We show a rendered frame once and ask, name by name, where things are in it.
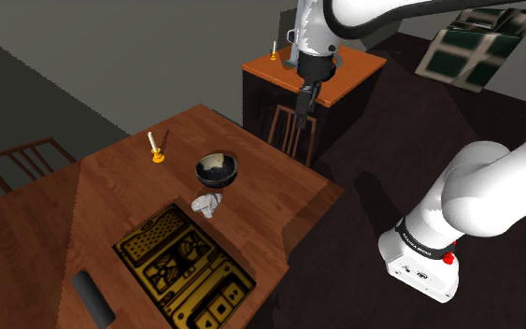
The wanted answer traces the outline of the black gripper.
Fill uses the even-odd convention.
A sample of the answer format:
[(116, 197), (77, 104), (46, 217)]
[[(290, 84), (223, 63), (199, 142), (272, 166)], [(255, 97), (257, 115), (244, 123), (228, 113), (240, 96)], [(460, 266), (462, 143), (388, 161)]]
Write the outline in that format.
[(331, 79), (335, 71), (336, 64), (333, 55), (314, 56), (304, 52), (299, 53), (297, 75), (304, 80), (295, 107), (296, 123), (299, 128), (306, 126), (307, 114), (312, 114), (315, 110), (316, 99), (321, 88), (320, 83)]

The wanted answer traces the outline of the brown wooden table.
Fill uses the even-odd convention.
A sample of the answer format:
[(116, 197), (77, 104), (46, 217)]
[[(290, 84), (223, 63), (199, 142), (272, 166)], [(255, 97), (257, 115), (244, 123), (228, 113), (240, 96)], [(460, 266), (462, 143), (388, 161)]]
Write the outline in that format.
[(113, 246), (170, 204), (190, 212), (205, 191), (195, 164), (213, 151), (238, 175), (211, 219), (192, 218), (256, 282), (223, 326), (244, 329), (342, 189), (202, 105), (0, 197), (0, 329), (96, 329), (72, 283), (80, 270), (114, 310), (110, 329), (170, 329)]

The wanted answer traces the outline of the dark grey remote control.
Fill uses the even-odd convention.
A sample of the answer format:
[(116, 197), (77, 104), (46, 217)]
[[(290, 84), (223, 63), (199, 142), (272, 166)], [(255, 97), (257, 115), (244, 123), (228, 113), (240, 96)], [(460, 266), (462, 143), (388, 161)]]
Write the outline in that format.
[(80, 270), (73, 276), (72, 283), (97, 328), (107, 329), (116, 320), (116, 315), (90, 274)]

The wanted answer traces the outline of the white candle in yellow holder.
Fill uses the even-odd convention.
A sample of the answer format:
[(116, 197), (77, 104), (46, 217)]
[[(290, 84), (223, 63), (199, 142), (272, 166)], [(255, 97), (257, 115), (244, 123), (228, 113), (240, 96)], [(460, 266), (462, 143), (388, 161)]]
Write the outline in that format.
[(164, 160), (164, 156), (161, 149), (157, 146), (152, 132), (148, 132), (148, 139), (151, 145), (152, 161), (156, 164), (161, 163)]

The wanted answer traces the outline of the brown wooden chair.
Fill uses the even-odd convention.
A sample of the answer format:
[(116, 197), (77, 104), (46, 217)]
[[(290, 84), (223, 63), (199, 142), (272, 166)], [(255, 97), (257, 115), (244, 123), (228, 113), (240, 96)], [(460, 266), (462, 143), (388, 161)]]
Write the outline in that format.
[[(52, 166), (45, 160), (43, 155), (38, 151), (38, 147), (42, 145), (51, 145), (58, 153), (60, 153), (67, 162), (70, 164), (75, 163), (77, 160), (73, 157), (64, 147), (62, 147), (52, 136), (48, 136), (42, 139), (38, 139), (33, 142), (24, 143), (19, 146), (15, 146), (6, 150), (0, 150), (0, 158), (7, 157), (15, 166), (17, 166), (29, 179), (36, 181), (36, 175), (22, 163), (17, 155), (31, 166), (31, 168), (41, 177), (44, 178), (46, 174), (40, 167), (41, 165), (48, 171), (49, 174), (54, 172)], [(0, 174), (0, 189), (4, 193), (10, 193), (13, 189), (5, 181)]]
[[(273, 144), (274, 137), (276, 135), (277, 123), (280, 116), (280, 113), (284, 112), (286, 114), (287, 123), (285, 128), (285, 133), (283, 134), (283, 140), (281, 145), (281, 151), (292, 158), (296, 157), (296, 153), (299, 146), (299, 139), (301, 135), (302, 128), (298, 126), (295, 113), (292, 109), (278, 105), (273, 120), (271, 122), (269, 135), (267, 138), (267, 143), (269, 145)], [(307, 121), (311, 123), (311, 129), (308, 137), (308, 146), (306, 153), (305, 165), (307, 167), (311, 166), (311, 160), (313, 156), (313, 150), (315, 146), (315, 135), (317, 130), (317, 120), (310, 116), (307, 117)]]

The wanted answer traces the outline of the white crumpled paper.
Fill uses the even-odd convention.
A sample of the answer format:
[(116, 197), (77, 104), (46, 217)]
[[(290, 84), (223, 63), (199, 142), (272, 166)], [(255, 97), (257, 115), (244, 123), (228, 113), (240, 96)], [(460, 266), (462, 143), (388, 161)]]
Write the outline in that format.
[(201, 195), (192, 201), (192, 210), (194, 212), (202, 212), (207, 219), (211, 219), (214, 212), (219, 207), (221, 199), (221, 193), (207, 193)]

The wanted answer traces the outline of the black bowl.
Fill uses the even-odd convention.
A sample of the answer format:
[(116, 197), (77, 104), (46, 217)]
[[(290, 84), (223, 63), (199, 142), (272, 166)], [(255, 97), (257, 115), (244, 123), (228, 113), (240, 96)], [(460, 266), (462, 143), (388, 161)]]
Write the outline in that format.
[(230, 154), (211, 153), (198, 161), (194, 171), (203, 185), (221, 189), (234, 182), (238, 172), (238, 161)]

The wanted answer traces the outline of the yellow black patterned flat box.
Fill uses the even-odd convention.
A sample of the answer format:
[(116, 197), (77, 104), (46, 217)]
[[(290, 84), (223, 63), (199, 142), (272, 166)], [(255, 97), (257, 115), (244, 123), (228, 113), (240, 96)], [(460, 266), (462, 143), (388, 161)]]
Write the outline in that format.
[(176, 204), (113, 246), (173, 329), (221, 329), (255, 280)]

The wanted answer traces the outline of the dark cabinet with orange top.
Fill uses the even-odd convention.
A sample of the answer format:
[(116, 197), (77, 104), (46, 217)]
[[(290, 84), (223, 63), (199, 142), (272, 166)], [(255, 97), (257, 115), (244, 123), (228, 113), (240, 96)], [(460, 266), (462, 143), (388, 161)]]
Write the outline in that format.
[[(242, 65), (243, 127), (266, 140), (278, 106), (295, 109), (303, 80), (287, 63), (291, 47)], [(386, 59), (364, 51), (339, 47), (334, 76), (321, 86), (314, 111), (316, 135), (312, 159), (325, 153), (363, 114)]]

